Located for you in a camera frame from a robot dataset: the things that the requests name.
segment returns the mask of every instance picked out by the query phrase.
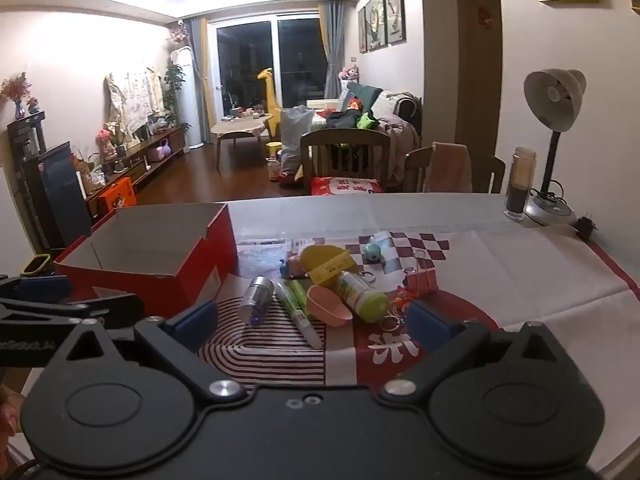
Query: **lamp shade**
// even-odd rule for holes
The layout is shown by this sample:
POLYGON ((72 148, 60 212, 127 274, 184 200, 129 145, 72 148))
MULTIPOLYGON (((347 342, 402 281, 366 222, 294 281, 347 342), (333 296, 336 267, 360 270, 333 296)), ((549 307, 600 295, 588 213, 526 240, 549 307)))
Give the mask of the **lamp shade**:
POLYGON ((538 120, 555 132, 571 128, 582 107, 587 80, 579 70, 547 68, 524 80, 524 96, 538 120))

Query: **blue gripper pad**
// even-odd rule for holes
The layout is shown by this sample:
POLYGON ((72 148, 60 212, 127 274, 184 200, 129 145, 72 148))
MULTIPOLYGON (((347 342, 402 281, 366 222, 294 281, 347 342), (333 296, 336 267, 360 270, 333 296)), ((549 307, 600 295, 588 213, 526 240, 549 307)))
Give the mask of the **blue gripper pad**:
POLYGON ((15 297, 35 303, 57 303, 71 295, 73 284, 66 276, 36 276, 21 278, 15 288, 15 297))
POLYGON ((218 304, 215 301, 183 310, 164 324, 168 335, 194 353, 211 338, 217 327, 218 304))
POLYGON ((463 329, 460 323, 448 319, 421 300, 409 303, 405 322, 409 336, 428 353, 436 351, 463 329))

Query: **wooden door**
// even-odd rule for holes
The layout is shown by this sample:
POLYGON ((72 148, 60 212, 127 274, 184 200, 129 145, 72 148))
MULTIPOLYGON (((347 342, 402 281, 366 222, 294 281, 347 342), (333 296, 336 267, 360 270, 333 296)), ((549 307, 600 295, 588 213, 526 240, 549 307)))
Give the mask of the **wooden door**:
POLYGON ((502 86, 500 0, 458 0, 460 82, 456 142, 495 154, 502 86))

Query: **sliding glass door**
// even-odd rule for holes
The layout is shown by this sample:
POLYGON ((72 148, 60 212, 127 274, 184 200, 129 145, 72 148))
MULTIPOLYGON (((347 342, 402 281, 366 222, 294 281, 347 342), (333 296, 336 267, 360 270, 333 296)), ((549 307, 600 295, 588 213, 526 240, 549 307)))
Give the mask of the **sliding glass door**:
POLYGON ((318 15, 255 16, 209 25, 216 115, 267 106, 267 91, 285 108, 324 96, 326 57, 318 15), (273 85, 258 74, 273 69, 273 85))

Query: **checkered pattern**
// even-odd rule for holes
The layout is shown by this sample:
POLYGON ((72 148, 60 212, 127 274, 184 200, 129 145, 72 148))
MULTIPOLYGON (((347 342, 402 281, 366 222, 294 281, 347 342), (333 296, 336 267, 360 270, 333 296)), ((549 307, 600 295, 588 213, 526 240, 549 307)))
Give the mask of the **checkered pattern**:
POLYGON ((358 270, 368 270, 374 274, 382 271, 389 274, 408 267, 415 268, 416 253, 420 254, 420 250, 424 252, 424 257, 417 258, 418 265, 421 269, 431 269, 435 266, 434 260, 447 259, 445 251, 449 250, 449 241, 436 240, 433 234, 382 231, 373 236, 361 236, 357 244, 345 244, 344 248, 358 264, 358 270), (364 259, 364 246, 369 242, 375 242, 380 246, 381 262, 364 259))

